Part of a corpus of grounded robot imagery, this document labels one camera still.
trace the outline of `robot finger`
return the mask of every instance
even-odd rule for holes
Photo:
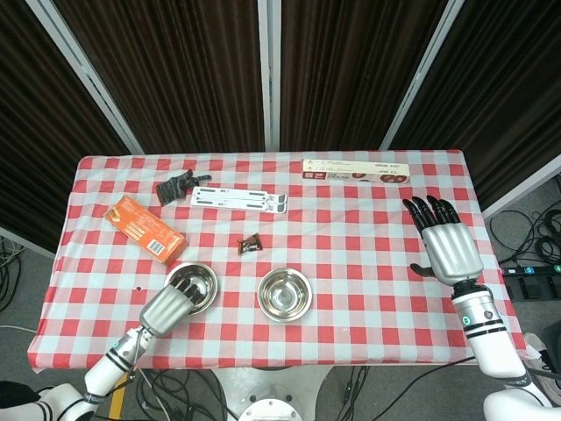
[[[434,196],[427,196],[427,200],[429,201],[430,206],[432,206],[432,210],[435,212],[435,215],[437,216],[438,223],[449,224],[451,221],[449,220],[448,215],[446,214],[446,210],[444,206],[440,203],[440,201]]]
[[[192,284],[184,294],[189,300],[191,300],[191,303],[193,303],[194,305],[199,304],[204,299],[204,295],[201,293],[201,290],[199,290],[199,287],[195,284]]]
[[[419,211],[422,213],[427,226],[436,225],[437,221],[435,220],[435,217],[432,214],[432,210],[429,209],[429,206],[426,204],[426,202],[417,196],[413,196],[412,200],[413,202],[415,202],[417,208],[419,208]]]
[[[416,263],[411,263],[409,265],[409,267],[411,268],[411,270],[413,272],[415,272],[416,274],[418,274],[419,276],[422,276],[423,278],[426,277],[435,277],[435,271],[431,268],[422,268],[421,266],[417,265]]]
[[[444,200],[444,199],[440,199],[440,203],[443,205],[443,207],[446,211],[446,215],[448,216],[448,218],[450,219],[450,221],[452,223],[460,222],[458,213],[454,209],[454,206],[452,206],[452,203],[450,203],[450,202],[448,202],[447,200]]]
[[[405,207],[409,211],[409,214],[413,218],[413,222],[415,223],[417,230],[419,232],[424,230],[427,227],[427,223],[424,220],[423,215],[421,214],[419,209],[415,206],[415,204],[408,199],[403,199],[403,204],[405,205]]]
[[[179,291],[185,292],[185,289],[191,284],[191,278],[189,276],[177,275],[170,281],[170,285],[176,287]]]

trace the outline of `orange box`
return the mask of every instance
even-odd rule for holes
[[[123,196],[105,219],[167,265],[187,247],[185,237],[128,196]]]

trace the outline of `power strip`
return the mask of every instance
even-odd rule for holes
[[[561,299],[561,266],[504,268],[502,277],[511,301]]]

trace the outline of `white pole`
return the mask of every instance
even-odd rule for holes
[[[265,150],[281,142],[281,0],[258,0]]]
[[[28,241],[28,240],[18,236],[17,234],[14,234],[13,232],[10,232],[10,231],[2,228],[2,227],[0,227],[0,235],[2,237],[5,237],[7,239],[11,239],[12,241],[15,241],[16,243],[18,243],[19,245],[21,245],[25,248],[29,248],[30,250],[33,250],[34,252],[37,252],[39,254],[43,254],[44,256],[48,257],[49,259],[54,259],[54,253],[53,252],[49,252],[45,248],[43,248],[41,246],[37,246],[35,243],[32,243],[31,241]]]
[[[395,113],[394,120],[389,126],[389,129],[387,129],[386,136],[384,136],[384,139],[380,144],[381,151],[389,149],[394,141],[395,135],[397,134],[401,123],[403,123],[403,119],[407,115],[409,108],[411,108],[411,104],[415,100],[419,89],[423,85],[424,78],[429,73],[430,67],[437,57],[438,51],[440,51],[440,47],[444,43],[444,40],[448,35],[452,24],[456,20],[463,4],[464,0],[448,0],[448,4],[446,4],[446,8],[444,9],[440,21],[438,22],[437,28],[432,34],[432,38],[427,45],[427,49],[425,50],[423,58],[419,63],[419,67],[413,76],[413,80],[409,84],[407,92],[405,93],[405,96],[401,100],[401,104]]]
[[[109,120],[117,135],[132,154],[144,154],[111,94],[89,62],[72,31],[52,0],[25,0],[54,44],[74,70],[103,115]]]
[[[501,197],[487,209],[483,210],[483,218],[487,219],[499,213],[503,208],[516,202],[518,199],[526,196],[530,191],[547,182],[551,177],[561,171],[561,155],[551,160],[542,168],[538,169],[534,174],[526,180],[518,184],[510,190],[505,196]]]

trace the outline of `silver robot hand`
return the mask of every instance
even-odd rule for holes
[[[427,200],[432,210],[420,197],[414,196],[412,202],[403,200],[423,238],[430,261],[430,268],[414,263],[411,269],[420,276],[435,276],[451,287],[478,279],[483,263],[467,226],[460,222],[449,202],[433,196],[427,196]]]

